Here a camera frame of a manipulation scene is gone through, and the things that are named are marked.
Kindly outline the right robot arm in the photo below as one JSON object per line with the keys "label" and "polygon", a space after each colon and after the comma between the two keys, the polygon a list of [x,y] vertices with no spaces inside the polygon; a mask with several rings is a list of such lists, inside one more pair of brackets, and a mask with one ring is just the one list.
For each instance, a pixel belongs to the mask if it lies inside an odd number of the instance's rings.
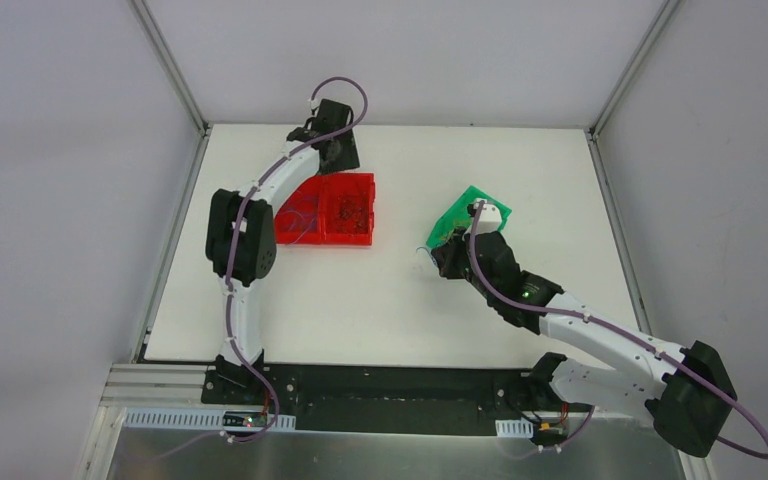
{"label": "right robot arm", "polygon": [[504,321],[566,343],[602,362],[582,364],[544,354],[532,368],[529,400],[543,410],[589,404],[650,423],[674,448],[707,456],[737,397],[719,352],[695,341],[683,347],[609,321],[582,317],[585,306],[563,288],[520,268],[499,232],[475,241],[463,229],[431,251],[441,277],[465,280]]}

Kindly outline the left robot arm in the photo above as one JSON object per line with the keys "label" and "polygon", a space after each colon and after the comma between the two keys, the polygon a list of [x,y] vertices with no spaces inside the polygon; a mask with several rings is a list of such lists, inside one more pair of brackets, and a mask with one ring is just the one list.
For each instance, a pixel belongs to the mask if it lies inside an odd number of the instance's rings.
{"label": "left robot arm", "polygon": [[224,341],[216,368],[241,404],[257,402],[267,381],[256,363],[263,353],[261,290],[277,257],[274,230],[280,206],[308,179],[359,166],[352,108],[315,102],[303,126],[292,130],[275,162],[250,186],[218,189],[211,197],[205,254],[220,277]]}

